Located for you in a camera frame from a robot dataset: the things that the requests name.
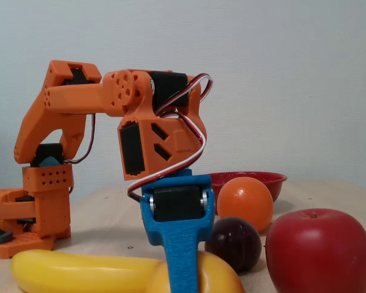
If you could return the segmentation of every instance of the table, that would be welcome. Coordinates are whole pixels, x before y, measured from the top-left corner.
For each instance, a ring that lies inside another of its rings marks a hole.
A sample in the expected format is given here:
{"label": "table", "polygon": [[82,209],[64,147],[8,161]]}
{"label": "table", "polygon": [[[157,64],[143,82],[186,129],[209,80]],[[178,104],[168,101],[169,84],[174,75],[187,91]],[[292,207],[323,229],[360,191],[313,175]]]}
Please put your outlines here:
{"label": "table", "polygon": [[[57,241],[56,250],[165,259],[162,247],[148,243],[140,208],[125,192],[123,187],[104,188],[72,205],[72,237]],[[345,211],[366,229],[366,189],[348,182],[286,181],[275,203],[273,220],[290,211],[306,208]],[[257,266],[240,276],[246,292],[276,293],[267,272],[264,252],[263,249]],[[0,259],[0,293],[21,292],[9,268],[10,260]]]}

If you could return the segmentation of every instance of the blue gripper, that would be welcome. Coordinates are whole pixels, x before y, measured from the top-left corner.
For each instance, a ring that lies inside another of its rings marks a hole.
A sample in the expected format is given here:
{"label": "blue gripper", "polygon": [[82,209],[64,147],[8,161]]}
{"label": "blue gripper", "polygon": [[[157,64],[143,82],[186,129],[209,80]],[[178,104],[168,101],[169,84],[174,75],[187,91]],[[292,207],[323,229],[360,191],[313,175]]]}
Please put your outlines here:
{"label": "blue gripper", "polygon": [[[193,220],[157,222],[154,220],[149,199],[154,189],[179,186],[199,186],[207,192],[204,216]],[[140,201],[142,219],[149,243],[162,245],[168,264],[171,293],[198,293],[198,243],[212,235],[214,222],[214,193],[209,175],[192,176],[183,170],[174,177],[160,179],[142,187]]]}

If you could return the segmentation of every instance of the bowl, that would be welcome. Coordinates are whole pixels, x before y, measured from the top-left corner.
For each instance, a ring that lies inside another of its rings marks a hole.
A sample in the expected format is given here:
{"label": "bowl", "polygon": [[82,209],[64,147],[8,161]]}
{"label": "bowl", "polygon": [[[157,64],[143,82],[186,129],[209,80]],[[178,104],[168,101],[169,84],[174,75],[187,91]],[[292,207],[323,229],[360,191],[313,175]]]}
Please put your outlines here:
{"label": "bowl", "polygon": [[282,183],[287,180],[285,175],[272,172],[222,172],[222,173],[211,173],[212,187],[215,195],[215,212],[217,213],[217,198],[221,188],[229,180],[238,177],[252,177],[259,181],[262,181],[267,186],[271,193],[273,201],[275,202],[281,193]]}

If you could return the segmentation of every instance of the orange robotic arm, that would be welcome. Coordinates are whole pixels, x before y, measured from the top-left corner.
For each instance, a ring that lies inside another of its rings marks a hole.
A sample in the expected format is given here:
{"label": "orange robotic arm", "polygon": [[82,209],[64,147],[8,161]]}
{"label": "orange robotic arm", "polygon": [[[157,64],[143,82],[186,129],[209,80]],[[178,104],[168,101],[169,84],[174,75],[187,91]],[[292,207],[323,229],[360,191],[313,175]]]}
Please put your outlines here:
{"label": "orange robotic arm", "polygon": [[[101,79],[93,64],[50,63],[15,144],[17,163],[30,164],[23,167],[23,188],[0,189],[0,230],[13,233],[12,241],[0,242],[0,258],[32,248],[52,249],[57,238],[70,236],[73,172],[71,164],[64,163],[71,162],[79,149],[87,114],[122,117],[118,137],[125,180],[175,165],[201,148],[186,123],[162,118],[154,110],[193,77],[170,71],[120,70],[107,73],[100,84]],[[206,135],[199,117],[200,100],[198,84],[165,110],[178,110]],[[57,129],[62,130],[60,143],[43,144]],[[49,157],[56,163],[43,164]]]}
{"label": "orange robotic arm", "polygon": [[[72,159],[84,137],[86,115],[106,113],[123,117],[118,136],[126,180],[183,161],[200,148],[200,142],[183,121],[160,118],[154,108],[191,78],[170,71],[120,70],[107,73],[99,84],[101,75],[94,65],[53,60],[42,90],[21,125],[15,160],[32,163],[38,146],[56,129],[63,131],[63,158]],[[185,102],[173,108],[177,107],[206,135],[199,117],[200,99],[198,84]]]}

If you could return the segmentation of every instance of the banana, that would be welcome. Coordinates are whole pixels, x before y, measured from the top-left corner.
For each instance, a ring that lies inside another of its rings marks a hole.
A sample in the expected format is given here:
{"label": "banana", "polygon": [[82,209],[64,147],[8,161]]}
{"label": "banana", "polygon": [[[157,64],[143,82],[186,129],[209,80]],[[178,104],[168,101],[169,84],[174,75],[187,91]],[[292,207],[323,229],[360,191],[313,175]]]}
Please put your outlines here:
{"label": "banana", "polygon": [[[15,255],[12,275],[27,293],[169,293],[165,261],[28,250]],[[244,293],[221,258],[198,252],[199,293]]]}
{"label": "banana", "polygon": [[11,271],[28,293],[144,293],[161,263],[147,258],[28,250],[13,257]]}

